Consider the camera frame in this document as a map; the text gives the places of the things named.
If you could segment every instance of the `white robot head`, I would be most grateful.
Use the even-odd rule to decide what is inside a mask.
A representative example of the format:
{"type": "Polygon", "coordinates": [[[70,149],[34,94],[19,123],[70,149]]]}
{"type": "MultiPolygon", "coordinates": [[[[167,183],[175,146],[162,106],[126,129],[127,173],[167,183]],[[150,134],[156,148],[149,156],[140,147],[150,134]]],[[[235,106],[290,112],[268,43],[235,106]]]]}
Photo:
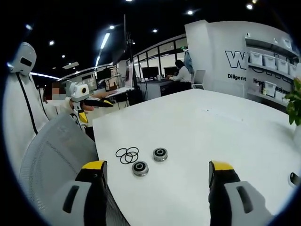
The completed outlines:
{"type": "Polygon", "coordinates": [[[37,54],[34,48],[27,42],[22,42],[15,59],[9,64],[11,73],[20,72],[24,76],[28,76],[32,71],[37,60],[37,54]]]}
{"type": "Polygon", "coordinates": [[[79,102],[87,99],[90,96],[89,86],[87,84],[78,84],[77,82],[72,82],[69,90],[71,93],[71,100],[74,102],[79,102]]]}

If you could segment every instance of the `computer monitor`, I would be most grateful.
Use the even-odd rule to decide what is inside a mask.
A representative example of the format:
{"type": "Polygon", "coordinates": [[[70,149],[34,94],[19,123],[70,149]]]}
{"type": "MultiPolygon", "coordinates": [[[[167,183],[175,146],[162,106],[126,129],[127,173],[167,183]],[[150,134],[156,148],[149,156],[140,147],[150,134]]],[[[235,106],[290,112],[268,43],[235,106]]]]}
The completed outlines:
{"type": "Polygon", "coordinates": [[[97,80],[108,79],[110,77],[111,77],[111,70],[109,68],[97,72],[97,80]]]}
{"type": "Polygon", "coordinates": [[[179,72],[179,69],[177,67],[165,67],[164,68],[164,74],[167,75],[176,75],[179,72]]]}
{"type": "Polygon", "coordinates": [[[145,78],[145,79],[155,78],[159,74],[159,68],[158,67],[143,67],[142,74],[143,74],[143,78],[145,78]]]}

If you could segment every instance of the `person in white shirt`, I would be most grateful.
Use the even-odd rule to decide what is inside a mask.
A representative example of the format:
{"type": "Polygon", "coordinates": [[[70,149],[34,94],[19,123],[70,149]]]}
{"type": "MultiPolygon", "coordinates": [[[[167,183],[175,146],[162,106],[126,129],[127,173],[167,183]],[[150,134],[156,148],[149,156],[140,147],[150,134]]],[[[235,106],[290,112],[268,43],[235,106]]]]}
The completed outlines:
{"type": "Polygon", "coordinates": [[[167,88],[167,94],[191,89],[191,74],[185,67],[184,63],[181,60],[177,60],[175,62],[175,66],[179,69],[179,73],[177,74],[177,76],[167,75],[170,80],[174,81],[167,88]]]}

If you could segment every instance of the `black pole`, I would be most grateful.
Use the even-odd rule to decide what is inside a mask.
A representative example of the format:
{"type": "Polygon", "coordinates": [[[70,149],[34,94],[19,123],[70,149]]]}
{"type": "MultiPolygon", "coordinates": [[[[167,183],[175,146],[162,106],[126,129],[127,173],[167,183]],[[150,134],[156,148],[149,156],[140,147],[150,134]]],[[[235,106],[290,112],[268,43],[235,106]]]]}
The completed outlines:
{"type": "Polygon", "coordinates": [[[126,42],[127,42],[128,50],[129,50],[129,53],[130,53],[130,62],[133,64],[134,88],[139,89],[138,83],[137,83],[137,78],[136,78],[136,72],[135,72],[133,52],[132,52],[133,40],[131,39],[131,33],[127,31],[127,27],[126,27],[127,23],[126,23],[126,15],[125,14],[123,15],[123,23],[124,23],[124,31],[125,31],[125,35],[126,35],[126,42]]]}

